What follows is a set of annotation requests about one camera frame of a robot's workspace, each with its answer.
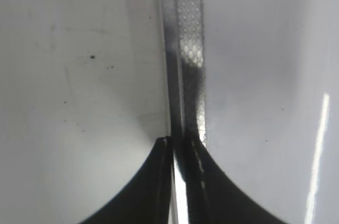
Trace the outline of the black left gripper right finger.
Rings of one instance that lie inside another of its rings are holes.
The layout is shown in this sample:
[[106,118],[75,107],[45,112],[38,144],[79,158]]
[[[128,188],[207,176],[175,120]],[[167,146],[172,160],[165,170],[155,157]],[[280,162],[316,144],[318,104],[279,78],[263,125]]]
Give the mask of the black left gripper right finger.
[[174,139],[184,182],[184,214],[189,223],[282,223],[247,196],[219,168],[194,136]]

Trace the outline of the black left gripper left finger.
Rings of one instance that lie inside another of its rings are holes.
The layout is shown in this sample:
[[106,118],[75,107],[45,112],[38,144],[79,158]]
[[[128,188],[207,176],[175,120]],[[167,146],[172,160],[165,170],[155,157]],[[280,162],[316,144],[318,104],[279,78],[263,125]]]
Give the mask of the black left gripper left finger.
[[171,137],[156,139],[128,184],[83,223],[168,223],[172,162]]

